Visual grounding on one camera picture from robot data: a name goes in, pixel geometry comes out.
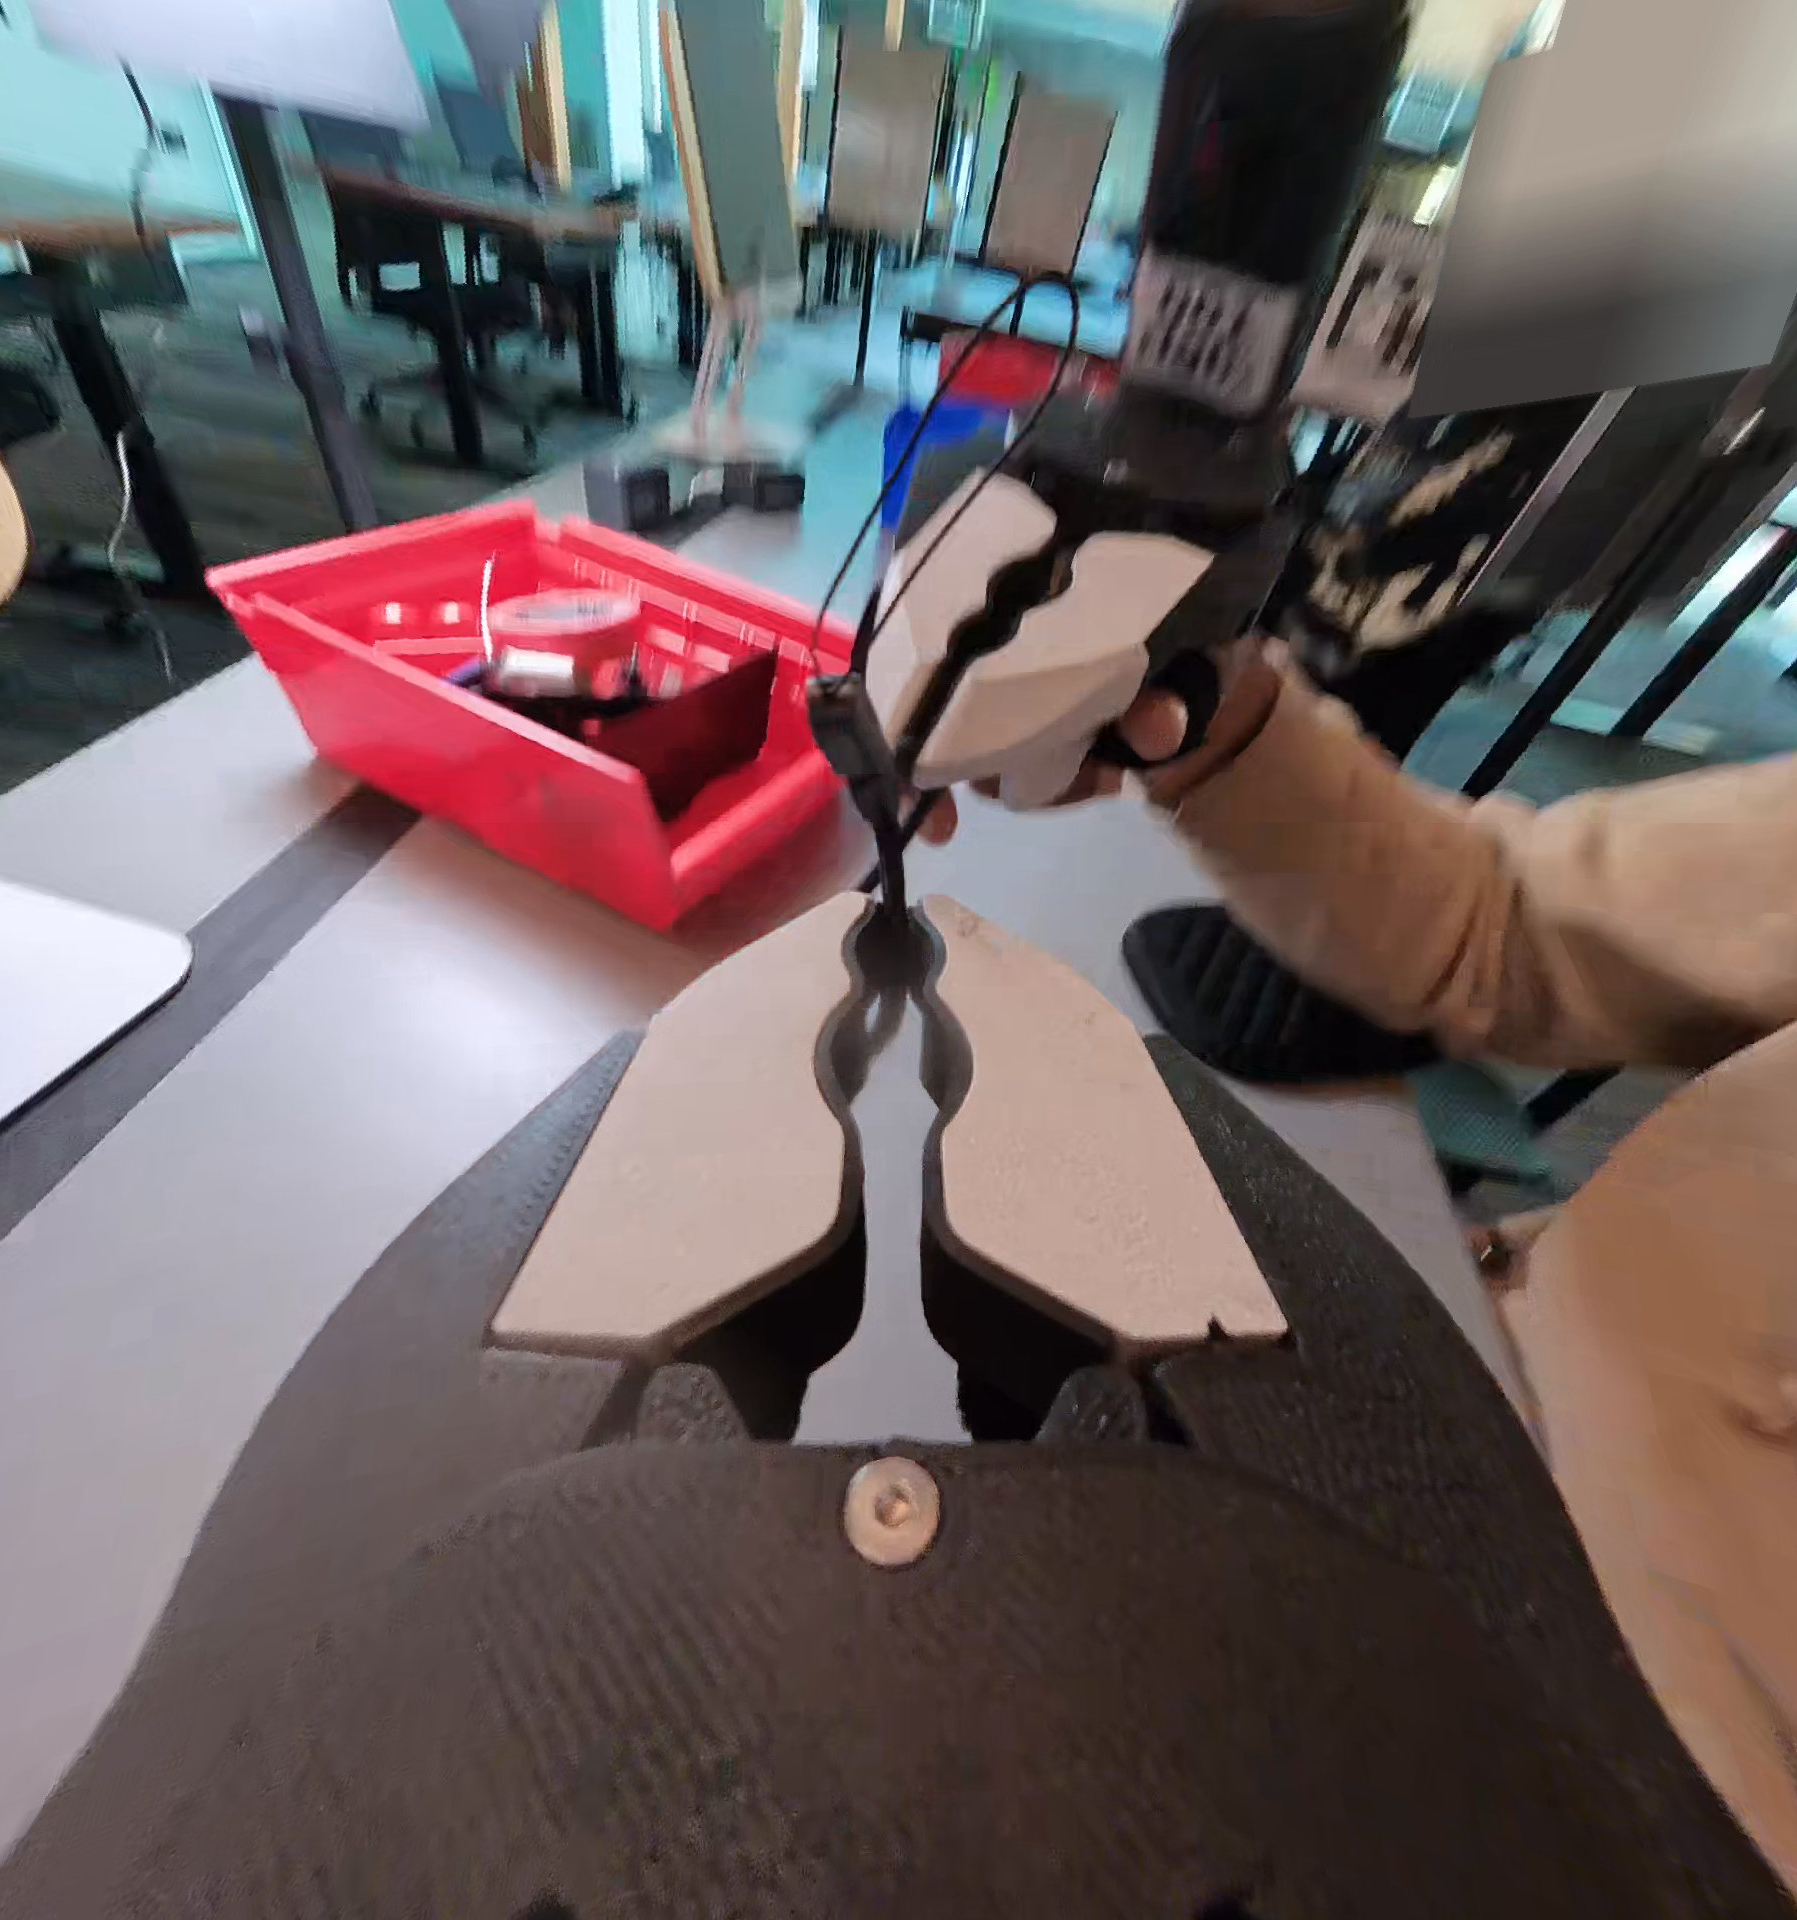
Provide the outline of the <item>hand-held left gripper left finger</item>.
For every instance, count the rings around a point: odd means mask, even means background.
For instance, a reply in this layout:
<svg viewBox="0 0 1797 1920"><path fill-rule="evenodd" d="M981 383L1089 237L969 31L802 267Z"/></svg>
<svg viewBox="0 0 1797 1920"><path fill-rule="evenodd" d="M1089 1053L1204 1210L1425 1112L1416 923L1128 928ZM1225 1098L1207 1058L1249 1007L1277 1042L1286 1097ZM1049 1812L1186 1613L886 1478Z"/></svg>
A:
<svg viewBox="0 0 1797 1920"><path fill-rule="evenodd" d="M877 908L837 892L737 950L634 1045L488 1339L663 1365L752 1318L826 1365L865 1299L854 1107L900 1007L865 975Z"/></svg>

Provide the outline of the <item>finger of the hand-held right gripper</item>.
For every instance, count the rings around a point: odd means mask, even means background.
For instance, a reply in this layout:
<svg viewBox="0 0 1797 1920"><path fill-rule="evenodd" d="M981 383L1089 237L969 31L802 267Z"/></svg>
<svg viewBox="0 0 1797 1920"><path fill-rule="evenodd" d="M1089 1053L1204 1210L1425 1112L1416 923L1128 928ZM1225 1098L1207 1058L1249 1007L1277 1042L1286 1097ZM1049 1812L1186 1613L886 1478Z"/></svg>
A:
<svg viewBox="0 0 1797 1920"><path fill-rule="evenodd" d="M886 744L914 782L958 778L951 700L929 696L958 652L1002 621L1006 571L1049 560L1056 513L1010 476L973 472L893 555L865 652L865 688Z"/></svg>
<svg viewBox="0 0 1797 1920"><path fill-rule="evenodd" d="M1105 727L1141 692L1151 637L1215 565L1207 549L1151 535L1084 540L1071 583L1015 618L1001 647L958 670L951 747L956 780L902 780L929 796L996 780L1002 800L1063 792Z"/></svg>

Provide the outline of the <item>black plate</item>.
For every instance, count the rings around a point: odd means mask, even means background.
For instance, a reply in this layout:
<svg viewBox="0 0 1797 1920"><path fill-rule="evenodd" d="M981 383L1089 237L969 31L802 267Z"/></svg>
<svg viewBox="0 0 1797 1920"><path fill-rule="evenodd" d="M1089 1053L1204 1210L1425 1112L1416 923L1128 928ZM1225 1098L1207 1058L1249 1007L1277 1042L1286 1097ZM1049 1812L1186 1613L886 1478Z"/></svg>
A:
<svg viewBox="0 0 1797 1920"><path fill-rule="evenodd" d="M673 692L615 698L581 725L579 742L637 773L670 825L704 789L756 761L774 674L777 658L765 652Z"/></svg>

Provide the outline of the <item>red tape roll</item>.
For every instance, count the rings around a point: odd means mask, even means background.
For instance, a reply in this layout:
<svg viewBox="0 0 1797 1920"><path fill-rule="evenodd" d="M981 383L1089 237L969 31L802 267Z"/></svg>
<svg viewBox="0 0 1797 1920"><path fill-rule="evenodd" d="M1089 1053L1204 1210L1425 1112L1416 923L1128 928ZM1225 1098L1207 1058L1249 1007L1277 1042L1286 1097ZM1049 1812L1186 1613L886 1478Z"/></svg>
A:
<svg viewBox="0 0 1797 1920"><path fill-rule="evenodd" d="M630 661L640 621L637 598L606 591L504 598L479 615L478 690L512 703L590 698L600 672Z"/></svg>

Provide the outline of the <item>red plastic bin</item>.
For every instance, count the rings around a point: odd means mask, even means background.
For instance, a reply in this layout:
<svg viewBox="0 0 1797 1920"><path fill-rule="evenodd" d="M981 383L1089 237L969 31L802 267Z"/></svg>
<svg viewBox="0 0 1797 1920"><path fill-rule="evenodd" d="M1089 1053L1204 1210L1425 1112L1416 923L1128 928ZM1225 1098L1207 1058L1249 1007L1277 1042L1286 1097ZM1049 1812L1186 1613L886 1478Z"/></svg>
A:
<svg viewBox="0 0 1797 1920"><path fill-rule="evenodd" d="M647 685L770 661L765 736L666 820L639 770L447 674L478 652L478 589L640 605ZM852 633L787 595L527 500L381 526L205 571L315 757L489 853L655 932L785 850L843 792L806 715Z"/></svg>
<svg viewBox="0 0 1797 1920"><path fill-rule="evenodd" d="M1010 333L952 328L938 342L938 393L1017 414L1049 393L1105 398L1119 375L1112 358Z"/></svg>

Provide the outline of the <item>person's right forearm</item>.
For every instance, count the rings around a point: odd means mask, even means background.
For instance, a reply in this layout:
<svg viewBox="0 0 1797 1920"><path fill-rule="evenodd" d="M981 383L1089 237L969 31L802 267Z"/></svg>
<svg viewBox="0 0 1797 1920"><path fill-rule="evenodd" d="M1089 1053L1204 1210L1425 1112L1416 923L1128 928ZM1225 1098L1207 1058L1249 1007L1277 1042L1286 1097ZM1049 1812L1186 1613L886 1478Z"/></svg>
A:
<svg viewBox="0 0 1797 1920"><path fill-rule="evenodd" d="M1151 796L1310 988L1532 1068L1696 1071L1797 1023L1797 752L1460 800L1310 687L1257 687L1247 742Z"/></svg>

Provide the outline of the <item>person's right hand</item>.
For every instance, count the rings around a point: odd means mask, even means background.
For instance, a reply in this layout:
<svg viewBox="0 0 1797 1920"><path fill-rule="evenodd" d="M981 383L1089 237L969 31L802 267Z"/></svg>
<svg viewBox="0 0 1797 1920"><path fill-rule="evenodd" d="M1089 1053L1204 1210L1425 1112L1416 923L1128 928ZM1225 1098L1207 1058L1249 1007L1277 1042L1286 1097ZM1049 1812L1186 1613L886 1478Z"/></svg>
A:
<svg viewBox="0 0 1797 1920"><path fill-rule="evenodd" d="M1042 802L1005 800L998 780L978 780L969 792L1006 810L1055 810L1111 800L1128 780L1136 780L1148 802L1176 805L1247 752L1265 731L1285 687L1281 650L1258 637L1232 641L1199 661L1199 670L1217 688L1215 709L1202 731L1195 731L1193 709L1172 688L1151 685L1112 728L1138 766L1123 766L1090 752L1071 784Z"/></svg>

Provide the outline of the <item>blue plastic bin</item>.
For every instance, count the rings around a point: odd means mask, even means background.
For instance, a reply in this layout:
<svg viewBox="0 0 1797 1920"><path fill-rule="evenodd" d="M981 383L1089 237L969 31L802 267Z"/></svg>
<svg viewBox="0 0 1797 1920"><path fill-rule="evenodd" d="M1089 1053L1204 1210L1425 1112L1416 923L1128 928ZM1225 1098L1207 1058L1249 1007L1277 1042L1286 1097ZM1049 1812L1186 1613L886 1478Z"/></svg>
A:
<svg viewBox="0 0 1797 1920"><path fill-rule="evenodd" d="M921 422L921 404L902 404L885 425L886 492L880 531L893 545L910 540L973 474L989 469L1008 446L1012 412L987 401L947 397Z"/></svg>

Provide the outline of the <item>printed tag poster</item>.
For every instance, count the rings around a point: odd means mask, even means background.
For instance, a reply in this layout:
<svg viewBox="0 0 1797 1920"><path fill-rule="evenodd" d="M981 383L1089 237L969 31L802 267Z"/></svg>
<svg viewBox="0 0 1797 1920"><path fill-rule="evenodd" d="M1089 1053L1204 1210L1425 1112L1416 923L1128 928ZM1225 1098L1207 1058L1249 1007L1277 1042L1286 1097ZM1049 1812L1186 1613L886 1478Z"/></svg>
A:
<svg viewBox="0 0 1797 1920"><path fill-rule="evenodd" d="M1386 426L1416 384L1445 232L1371 212L1345 254L1295 380L1298 410Z"/></svg>

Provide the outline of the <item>easel whiteboard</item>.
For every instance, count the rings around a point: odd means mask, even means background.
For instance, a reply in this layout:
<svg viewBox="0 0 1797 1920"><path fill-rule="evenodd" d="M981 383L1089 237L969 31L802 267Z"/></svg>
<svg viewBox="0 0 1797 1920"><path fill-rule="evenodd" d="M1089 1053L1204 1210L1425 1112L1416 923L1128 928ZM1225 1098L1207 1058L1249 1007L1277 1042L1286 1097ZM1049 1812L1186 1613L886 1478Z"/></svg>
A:
<svg viewBox="0 0 1797 1920"><path fill-rule="evenodd" d="M1071 276L1117 129L1114 108L1020 81L978 261L1012 276Z"/></svg>
<svg viewBox="0 0 1797 1920"><path fill-rule="evenodd" d="M832 228L893 244L918 240L951 79L944 47L890 48L870 32L843 31L822 195Z"/></svg>

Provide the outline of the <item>wooden easel stand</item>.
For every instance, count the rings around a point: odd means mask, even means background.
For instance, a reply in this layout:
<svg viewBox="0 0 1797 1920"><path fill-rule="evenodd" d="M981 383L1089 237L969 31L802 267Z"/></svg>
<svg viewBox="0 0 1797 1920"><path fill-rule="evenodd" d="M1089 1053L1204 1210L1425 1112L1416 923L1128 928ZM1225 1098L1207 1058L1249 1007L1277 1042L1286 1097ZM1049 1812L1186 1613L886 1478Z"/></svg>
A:
<svg viewBox="0 0 1797 1920"><path fill-rule="evenodd" d="M790 282L769 281L713 300L687 412L673 422L673 449L708 467L788 465L811 433L751 414L749 386L770 324L794 311Z"/></svg>

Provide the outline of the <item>black panel on tripod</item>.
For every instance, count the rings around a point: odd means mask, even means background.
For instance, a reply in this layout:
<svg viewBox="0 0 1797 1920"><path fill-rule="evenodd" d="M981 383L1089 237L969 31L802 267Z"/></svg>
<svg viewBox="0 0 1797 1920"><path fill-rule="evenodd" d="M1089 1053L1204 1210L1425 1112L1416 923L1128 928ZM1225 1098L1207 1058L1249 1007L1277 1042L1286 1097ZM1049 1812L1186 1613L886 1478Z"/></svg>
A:
<svg viewBox="0 0 1797 1920"><path fill-rule="evenodd" d="M1689 598L1797 469L1797 303L1769 364L1678 380L1603 403L1587 454L1512 558L1534 595L1534 634L1577 631L1489 747L1460 792L1497 790L1644 613Z"/></svg>

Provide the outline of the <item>background wooden desk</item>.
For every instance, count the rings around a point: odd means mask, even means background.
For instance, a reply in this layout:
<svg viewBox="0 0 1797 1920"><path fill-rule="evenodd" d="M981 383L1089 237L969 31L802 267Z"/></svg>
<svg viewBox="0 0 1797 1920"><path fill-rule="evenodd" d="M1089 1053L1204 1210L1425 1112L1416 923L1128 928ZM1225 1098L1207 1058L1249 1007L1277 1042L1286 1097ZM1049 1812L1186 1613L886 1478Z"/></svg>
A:
<svg viewBox="0 0 1797 1920"><path fill-rule="evenodd" d="M432 352L429 370L367 386L362 420L378 422L389 393L429 393L460 469L486 469L483 416L513 426L529 454L551 412L639 420L620 346L623 206L420 184L326 160L315 174L337 300L402 324ZM575 393L551 393L534 408L492 372L496 349L521 339L575 351Z"/></svg>
<svg viewBox="0 0 1797 1920"><path fill-rule="evenodd" d="M104 328L125 311L188 300L173 244L229 237L224 212L100 191L0 160L0 327L45 324L55 355L124 484L124 524L141 536L131 589L205 605L205 565L189 516L143 420L141 398Z"/></svg>

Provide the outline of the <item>person's beige hoodie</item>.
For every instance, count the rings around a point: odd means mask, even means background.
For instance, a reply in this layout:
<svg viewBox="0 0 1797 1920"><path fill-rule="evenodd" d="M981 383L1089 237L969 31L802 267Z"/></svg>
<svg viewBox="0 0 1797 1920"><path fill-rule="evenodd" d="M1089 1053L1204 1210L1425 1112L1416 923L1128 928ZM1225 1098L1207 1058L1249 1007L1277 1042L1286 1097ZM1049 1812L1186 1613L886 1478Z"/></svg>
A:
<svg viewBox="0 0 1797 1920"><path fill-rule="evenodd" d="M1797 1899L1797 1023L1642 1123L1500 1309L1638 1670Z"/></svg>

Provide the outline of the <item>studio light panel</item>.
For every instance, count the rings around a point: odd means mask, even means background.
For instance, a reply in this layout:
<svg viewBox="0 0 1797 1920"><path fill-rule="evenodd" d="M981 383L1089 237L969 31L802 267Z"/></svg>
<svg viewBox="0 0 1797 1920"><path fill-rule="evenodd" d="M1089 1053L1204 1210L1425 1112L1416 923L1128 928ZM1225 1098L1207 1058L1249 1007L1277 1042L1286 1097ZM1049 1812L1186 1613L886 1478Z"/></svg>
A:
<svg viewBox="0 0 1797 1920"><path fill-rule="evenodd" d="M47 47L227 101L414 132L423 86L388 3L34 3Z"/></svg>

